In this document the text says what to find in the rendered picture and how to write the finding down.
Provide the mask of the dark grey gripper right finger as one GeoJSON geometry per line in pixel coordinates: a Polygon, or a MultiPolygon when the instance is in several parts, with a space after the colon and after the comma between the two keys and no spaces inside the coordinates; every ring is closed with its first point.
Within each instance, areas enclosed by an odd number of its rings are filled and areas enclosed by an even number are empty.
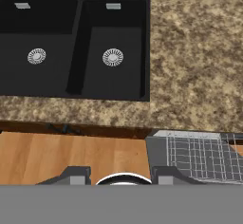
{"type": "Polygon", "coordinates": [[[154,166],[151,180],[156,185],[204,185],[204,182],[184,176],[175,166],[154,166]]]}

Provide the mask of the white and black round thing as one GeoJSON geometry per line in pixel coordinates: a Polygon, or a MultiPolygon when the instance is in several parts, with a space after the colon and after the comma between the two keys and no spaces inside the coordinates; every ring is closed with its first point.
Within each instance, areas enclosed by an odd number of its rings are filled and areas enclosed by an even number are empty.
{"type": "Polygon", "coordinates": [[[150,178],[135,173],[120,172],[101,178],[97,185],[149,185],[150,178]]]}

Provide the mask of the black double sink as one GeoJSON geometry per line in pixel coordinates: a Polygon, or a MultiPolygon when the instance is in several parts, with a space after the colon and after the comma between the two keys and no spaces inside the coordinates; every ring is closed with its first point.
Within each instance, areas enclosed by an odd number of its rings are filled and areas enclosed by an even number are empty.
{"type": "Polygon", "coordinates": [[[150,0],[0,0],[0,96],[149,101],[150,0]]]}

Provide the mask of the grey dishwasher door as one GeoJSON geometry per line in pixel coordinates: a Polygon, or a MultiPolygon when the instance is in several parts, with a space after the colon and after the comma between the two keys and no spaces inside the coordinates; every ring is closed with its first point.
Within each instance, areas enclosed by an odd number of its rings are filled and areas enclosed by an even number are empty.
{"type": "MultiPolygon", "coordinates": [[[[154,166],[170,166],[168,163],[166,136],[170,132],[188,133],[216,133],[197,131],[153,130],[145,139],[147,156],[150,168],[150,176],[154,166]]],[[[228,140],[231,146],[235,146],[240,154],[243,154],[243,134],[218,133],[222,139],[228,140]]]]}

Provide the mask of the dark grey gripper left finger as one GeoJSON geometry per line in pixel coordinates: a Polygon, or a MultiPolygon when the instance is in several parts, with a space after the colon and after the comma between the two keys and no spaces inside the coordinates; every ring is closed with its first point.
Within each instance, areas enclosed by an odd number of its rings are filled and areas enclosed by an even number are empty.
{"type": "Polygon", "coordinates": [[[90,166],[67,166],[59,176],[41,181],[39,185],[90,185],[90,175],[90,166]]]}

